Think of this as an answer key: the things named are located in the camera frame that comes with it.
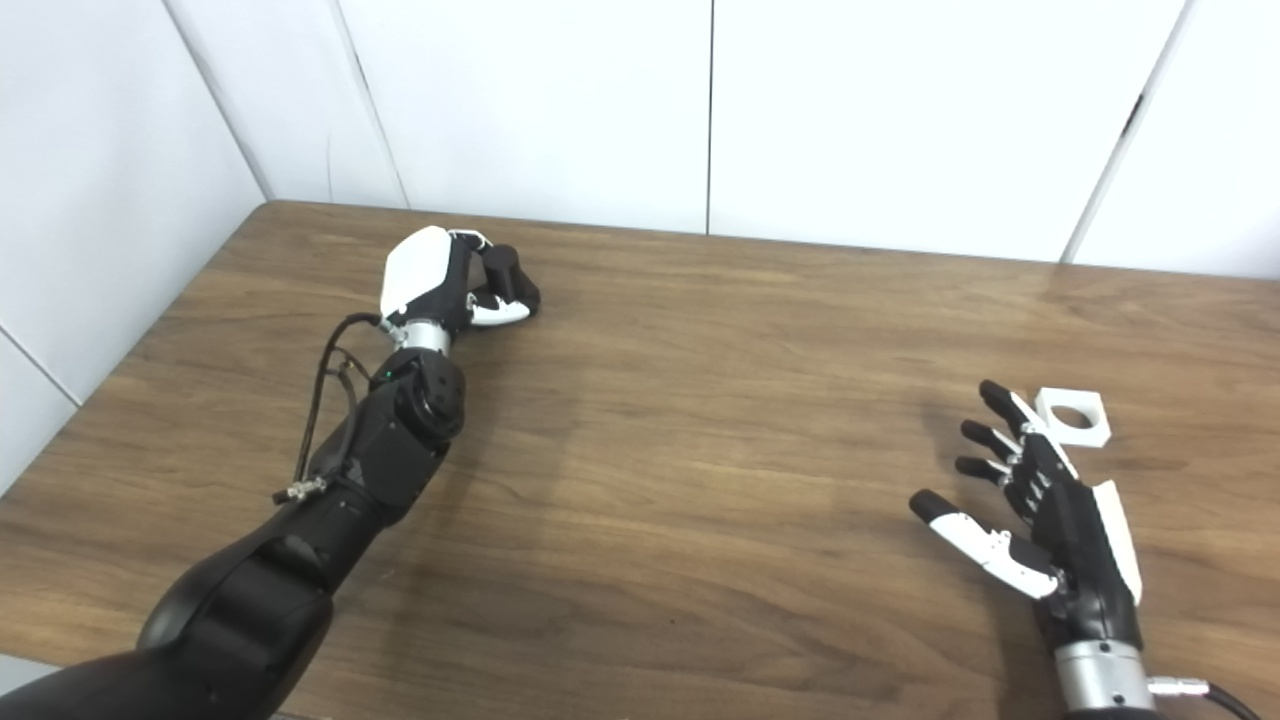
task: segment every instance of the wall seam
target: wall seam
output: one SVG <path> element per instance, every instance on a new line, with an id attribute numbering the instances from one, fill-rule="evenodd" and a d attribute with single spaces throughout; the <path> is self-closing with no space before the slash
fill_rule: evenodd
<path id="1" fill-rule="evenodd" d="M 361 100 L 365 102 L 365 110 L 374 120 L 374 129 L 378 131 L 378 140 L 383 146 L 383 158 L 392 167 L 392 174 L 396 176 L 396 186 L 401 191 L 404 208 L 412 210 L 413 205 L 408 201 L 408 191 L 404 190 L 404 178 L 401 177 L 399 165 L 396 164 L 396 154 L 392 152 L 392 143 L 387 138 L 383 118 L 378 114 L 378 105 L 374 102 L 374 94 L 369 88 L 365 65 L 360 61 L 360 53 L 356 51 L 356 40 L 351 36 L 351 27 L 347 24 L 346 13 L 342 12 L 342 3 L 339 0 L 329 0 L 329 5 L 333 9 L 334 22 L 338 24 L 338 35 L 342 37 L 343 47 L 347 50 L 347 61 L 351 63 L 352 69 L 356 72 L 356 81 L 360 86 Z"/>
<path id="2" fill-rule="evenodd" d="M 73 406 L 79 409 L 81 406 L 84 405 L 83 402 L 76 398 L 76 395 L 72 393 L 72 391 L 67 386 L 59 382 L 58 378 L 55 378 L 54 374 L 49 372 L 49 368 L 45 368 L 45 365 L 40 363 L 40 360 L 36 360 L 36 356 L 27 350 L 27 346 L 18 342 L 18 338 L 9 332 L 9 328 L 0 325 L 0 336 L 4 336 L 5 340 L 12 342 L 13 346 L 18 348 L 18 352 L 20 352 L 22 356 L 26 357 L 27 361 L 31 363 L 36 368 L 36 370 L 40 372 L 41 375 L 45 375 L 45 379 L 49 380 L 49 383 L 52 384 L 55 388 L 58 388 L 58 392 L 63 393 L 63 397 L 69 400 Z"/>
<path id="3" fill-rule="evenodd" d="M 703 233 L 712 234 L 712 114 L 716 111 L 716 0 L 712 0 L 712 36 L 707 56 L 707 197 Z"/>
<path id="4" fill-rule="evenodd" d="M 253 176 L 253 182 L 257 183 L 257 188 L 261 191 L 262 199 L 275 200 L 275 192 L 271 191 L 271 184 L 266 181 L 266 173 L 262 172 L 262 165 L 257 161 L 257 156 L 253 155 L 253 151 L 248 147 L 244 138 L 236 131 L 236 123 L 232 122 L 230 113 L 223 104 L 221 94 L 218 90 L 218 79 L 214 77 L 212 68 L 210 68 L 204 56 L 196 51 L 196 46 L 192 44 L 187 31 L 183 29 L 182 23 L 178 22 L 178 14 L 174 13 L 170 3 L 172 0 L 160 0 L 160 5 L 164 6 L 165 13 L 169 15 L 169 22 L 173 23 L 174 29 L 178 32 L 178 38 L 182 40 L 183 47 L 187 49 L 187 55 L 196 65 L 196 73 L 200 74 L 200 79 L 205 83 L 205 90 L 209 91 L 209 96 L 212 99 L 214 106 L 218 108 L 218 114 L 223 118 L 223 123 L 227 126 L 227 132 L 230 133 L 232 141 L 241 152 L 241 158 L 244 159 L 244 164 L 248 167 L 248 173 Z"/>
<path id="5" fill-rule="evenodd" d="M 1142 128 L 1143 119 L 1155 104 L 1156 92 L 1165 79 L 1165 72 L 1178 49 L 1178 44 L 1181 42 L 1187 19 L 1190 17 L 1196 1 L 1185 0 L 1181 10 L 1178 12 L 1174 27 L 1169 29 L 1169 37 L 1165 38 L 1165 45 L 1160 49 L 1160 55 L 1156 56 L 1156 63 L 1151 67 L 1151 74 L 1147 76 L 1147 82 L 1138 92 L 1138 97 L 1135 99 L 1137 106 L 1121 131 L 1120 137 L 1116 138 L 1116 143 L 1111 149 L 1111 155 L 1107 156 L 1107 163 L 1102 165 L 1102 174 L 1098 176 L 1098 182 L 1093 186 L 1093 192 L 1089 193 L 1089 200 L 1085 201 L 1084 209 L 1080 211 L 1080 218 L 1075 222 L 1075 228 L 1066 240 L 1066 246 L 1062 249 L 1062 256 L 1059 258 L 1059 263 L 1075 264 L 1075 256 L 1084 243 L 1084 236 L 1088 234 L 1089 227 L 1093 224 L 1093 218 L 1097 217 L 1098 209 L 1102 208 L 1107 191 L 1111 190 L 1111 183 L 1120 172 L 1120 164 L 1129 152 L 1129 146 L 1133 145 L 1133 138 L 1137 137 L 1139 128 Z"/>

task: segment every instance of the black robotic arm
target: black robotic arm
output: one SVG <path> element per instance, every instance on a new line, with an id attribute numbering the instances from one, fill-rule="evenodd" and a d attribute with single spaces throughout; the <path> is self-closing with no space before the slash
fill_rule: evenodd
<path id="1" fill-rule="evenodd" d="M 466 288 L 479 254 L 485 284 Z M 367 395 L 306 461 L 319 393 L 282 507 L 187 570 L 137 648 L 60 670 L 0 697 L 20 720 L 265 720 L 284 702 L 333 618 L 333 596 L 378 534 L 410 511 L 462 430 L 466 382 L 449 346 L 470 325 L 518 322 L 540 296 L 509 246 L 475 231 L 424 228 L 388 256 L 381 327 L 396 350 Z M 349 379 L 343 374 L 344 384 Z"/>

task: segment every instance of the robotic arm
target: robotic arm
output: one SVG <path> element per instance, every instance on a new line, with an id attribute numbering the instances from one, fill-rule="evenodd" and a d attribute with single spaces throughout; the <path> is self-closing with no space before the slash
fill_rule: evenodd
<path id="1" fill-rule="evenodd" d="M 471 255 L 485 284 L 466 288 Z M 367 322 L 394 351 L 369 393 L 273 498 L 262 527 L 187 570 L 156 605 L 137 648 L 54 673 L 0 697 L 23 720 L 265 720 L 324 639 L 333 596 L 378 534 L 410 511 L 462 430 L 466 384 L 449 360 L 458 332 L 538 311 L 540 295 L 515 249 L 475 231 L 429 227 L 387 259 L 381 315 Z M 348 386 L 346 375 L 340 379 Z"/>
<path id="2" fill-rule="evenodd" d="M 1032 598 L 1036 621 L 1057 664 L 1070 720 L 1158 720 L 1155 696 L 1204 696 L 1256 720 L 1221 688 L 1198 679 L 1148 678 L 1138 605 L 1142 577 L 1115 483 L 1085 486 L 1036 413 L 1009 389 L 983 380 L 979 395 L 1012 438 L 965 420 L 965 438 L 997 460 L 956 459 L 956 469 L 996 486 L 1030 539 L 978 523 L 932 491 L 911 510 L 942 539 Z"/>

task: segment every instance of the metal cylinder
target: metal cylinder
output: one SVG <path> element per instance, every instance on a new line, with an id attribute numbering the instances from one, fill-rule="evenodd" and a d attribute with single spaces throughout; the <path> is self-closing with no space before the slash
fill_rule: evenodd
<path id="1" fill-rule="evenodd" d="M 1057 680 L 1070 711 L 1107 707 L 1155 710 L 1142 652 L 1128 643 L 1088 641 L 1053 651 Z"/>
<path id="2" fill-rule="evenodd" d="M 448 356 L 449 332 L 431 320 L 412 320 L 404 325 L 404 340 L 399 343 L 399 348 L 403 347 L 421 347 Z"/>

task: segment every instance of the wood grain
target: wood grain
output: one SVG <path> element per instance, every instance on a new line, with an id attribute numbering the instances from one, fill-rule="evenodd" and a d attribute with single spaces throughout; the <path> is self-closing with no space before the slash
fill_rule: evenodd
<path id="1" fill-rule="evenodd" d="M 906 509 L 933 487 L 1016 521 L 950 469 L 991 377 L 1103 393 L 1115 437 L 1073 457 L 1124 493 L 1148 669 L 1280 716 L 1276 284 L 289 202 L 0 502 L 0 651 L 131 647 L 183 569 L 266 518 L 324 338 L 429 223 L 516 245 L 544 309 L 457 343 L 467 429 L 287 710 L 1056 719 L 1027 603 Z"/>

